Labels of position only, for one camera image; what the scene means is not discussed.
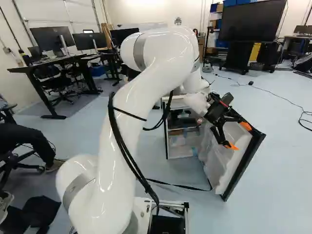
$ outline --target person's leg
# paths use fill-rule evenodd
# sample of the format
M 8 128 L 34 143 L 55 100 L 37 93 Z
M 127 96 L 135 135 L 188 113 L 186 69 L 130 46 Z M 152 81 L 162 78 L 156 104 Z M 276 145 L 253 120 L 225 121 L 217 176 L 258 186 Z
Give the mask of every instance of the person's leg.
M 30 143 L 40 158 L 46 163 L 47 168 L 52 167 L 54 164 L 55 152 L 42 132 L 37 129 L 17 124 L 2 123 L 0 124 L 0 141 L 7 142 L 10 145 Z

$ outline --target sneaker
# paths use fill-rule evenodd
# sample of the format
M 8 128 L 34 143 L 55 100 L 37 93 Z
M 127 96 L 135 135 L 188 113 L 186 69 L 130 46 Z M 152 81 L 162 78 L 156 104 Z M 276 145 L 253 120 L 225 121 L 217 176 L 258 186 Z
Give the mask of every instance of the sneaker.
M 61 167 L 61 165 L 63 165 L 64 162 L 66 162 L 66 161 L 62 160 L 62 159 L 54 159 L 52 167 L 49 167 L 49 168 L 46 167 L 45 171 L 47 173 L 56 171 L 56 170 L 58 170 Z
M 8 215 L 8 207 L 14 199 L 14 195 L 9 192 L 0 191 L 0 224 Z

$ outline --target keyboard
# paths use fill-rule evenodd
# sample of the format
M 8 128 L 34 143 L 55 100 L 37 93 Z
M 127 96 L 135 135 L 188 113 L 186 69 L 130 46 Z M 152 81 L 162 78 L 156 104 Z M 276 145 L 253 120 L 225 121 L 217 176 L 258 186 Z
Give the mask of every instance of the keyboard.
M 87 57 L 83 57 L 83 59 L 93 59 L 93 58 L 96 58 L 96 57 L 100 57 L 100 55 L 90 55 L 90 56 L 87 56 Z

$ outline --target gray carpet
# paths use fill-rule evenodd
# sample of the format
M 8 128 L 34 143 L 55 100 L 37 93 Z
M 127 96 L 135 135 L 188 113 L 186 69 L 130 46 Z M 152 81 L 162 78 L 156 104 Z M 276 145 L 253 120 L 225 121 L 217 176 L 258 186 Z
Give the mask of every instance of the gray carpet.
M 58 115 L 71 117 L 97 97 L 97 95 L 82 95 L 80 98 L 71 97 L 70 99 L 74 102 L 73 105 L 67 101 L 62 101 L 55 106 L 55 111 Z M 50 112 L 43 102 L 38 102 L 27 109 L 18 112 L 17 115 L 42 116 L 50 115 Z
M 94 78 L 94 81 L 97 88 L 103 90 L 103 93 L 101 93 L 102 97 L 108 97 L 111 92 L 117 92 L 118 89 L 124 85 L 124 82 L 121 81 L 118 85 L 113 86 L 115 80 L 107 80 L 105 75 Z M 97 97 L 97 95 L 82 95 L 80 98 L 71 97 L 70 99 L 74 101 L 73 105 L 67 101 L 62 101 L 57 106 L 55 106 L 55 111 L 58 115 L 71 117 Z M 27 109 L 18 112 L 17 114 L 27 116 L 42 116 L 50 115 L 50 112 L 43 102 L 38 102 L 28 107 Z

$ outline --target black monitor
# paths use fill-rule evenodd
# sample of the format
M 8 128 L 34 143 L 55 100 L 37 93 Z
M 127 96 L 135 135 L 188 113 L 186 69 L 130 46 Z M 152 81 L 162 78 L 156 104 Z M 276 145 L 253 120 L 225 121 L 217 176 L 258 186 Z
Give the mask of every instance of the black monitor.
M 307 26 L 305 26 L 305 25 L 297 25 L 295 27 L 293 33 L 300 33 L 300 34 L 307 33 Z
M 115 43 L 116 46 L 121 46 L 123 40 L 125 40 L 128 36 L 133 33 L 138 33 L 138 28 L 127 28 L 127 29 L 118 29 L 118 30 L 111 30 L 112 41 Z
M 62 43 L 60 35 L 64 37 L 66 46 L 75 45 L 68 27 L 31 28 L 30 31 L 41 51 L 61 51 Z
M 107 46 L 104 33 L 77 33 L 73 34 L 73 38 L 78 50 L 95 49 L 93 40 L 96 41 L 97 48 L 104 48 Z
M 306 26 L 306 27 L 307 27 L 306 33 L 307 33 L 307 34 L 312 34 L 312 25 L 308 25 L 308 26 Z
M 39 59 L 42 57 L 42 52 L 39 49 L 39 46 L 28 47 L 28 50 L 31 54 L 31 57 L 33 57 L 35 59 Z
M 272 42 L 283 15 L 285 0 L 267 0 L 224 7 L 218 39 Z

